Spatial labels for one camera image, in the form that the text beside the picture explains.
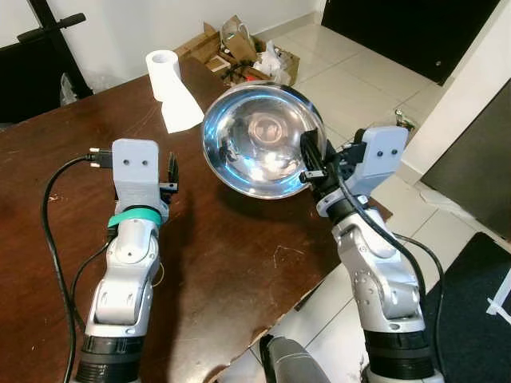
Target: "connector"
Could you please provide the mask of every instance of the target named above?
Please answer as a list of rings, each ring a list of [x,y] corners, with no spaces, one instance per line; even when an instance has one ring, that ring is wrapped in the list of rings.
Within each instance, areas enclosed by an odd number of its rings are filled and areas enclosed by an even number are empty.
[[[110,149],[89,149],[90,166],[92,168],[112,168],[112,151]]]

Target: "toilet paper roll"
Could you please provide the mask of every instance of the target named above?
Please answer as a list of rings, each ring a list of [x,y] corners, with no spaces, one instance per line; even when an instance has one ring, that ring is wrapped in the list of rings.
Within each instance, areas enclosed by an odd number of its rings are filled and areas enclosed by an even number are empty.
[[[202,109],[180,79],[177,55],[155,50],[145,57],[154,98],[163,102],[161,114],[169,133],[193,128],[204,119]]]
[[[171,50],[155,50],[145,57],[154,98],[163,102],[181,84],[179,60]]]

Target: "metal bowl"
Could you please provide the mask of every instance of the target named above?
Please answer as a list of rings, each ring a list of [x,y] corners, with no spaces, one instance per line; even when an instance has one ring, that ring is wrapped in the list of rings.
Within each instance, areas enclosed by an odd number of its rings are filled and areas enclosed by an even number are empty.
[[[327,138],[314,105],[293,88],[251,81],[229,89],[206,112],[204,156],[228,186],[261,199],[294,195],[306,185],[300,135],[317,129],[324,155]]]

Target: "green band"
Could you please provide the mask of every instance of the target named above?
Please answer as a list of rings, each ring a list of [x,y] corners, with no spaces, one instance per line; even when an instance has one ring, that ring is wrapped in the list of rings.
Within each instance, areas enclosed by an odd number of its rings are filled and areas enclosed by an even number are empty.
[[[121,221],[125,219],[147,219],[149,221],[153,221],[157,226],[161,225],[161,216],[156,213],[154,210],[147,209],[145,207],[138,207],[136,209],[131,209],[127,211],[123,211],[120,214],[114,215],[109,219],[108,227],[116,226]]]

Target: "robotic arm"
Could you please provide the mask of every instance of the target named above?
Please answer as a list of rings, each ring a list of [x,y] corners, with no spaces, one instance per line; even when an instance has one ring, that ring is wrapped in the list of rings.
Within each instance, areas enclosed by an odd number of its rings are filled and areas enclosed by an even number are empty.
[[[106,273],[87,318],[76,382],[138,381],[152,280],[160,265],[158,230],[168,219],[170,195],[177,192],[175,158],[169,161],[171,183],[160,184],[153,141],[117,140],[111,160],[118,201],[108,226],[117,237],[106,251]]]
[[[319,215],[334,224],[332,235],[351,277],[366,338],[370,383],[443,382],[426,340],[417,279],[402,254],[357,214],[345,192],[356,196],[373,223],[393,238],[367,197],[397,170],[406,138],[406,129],[397,126],[359,130],[341,152],[329,145],[325,160],[313,133],[301,140],[307,172],[300,179],[311,183]]]

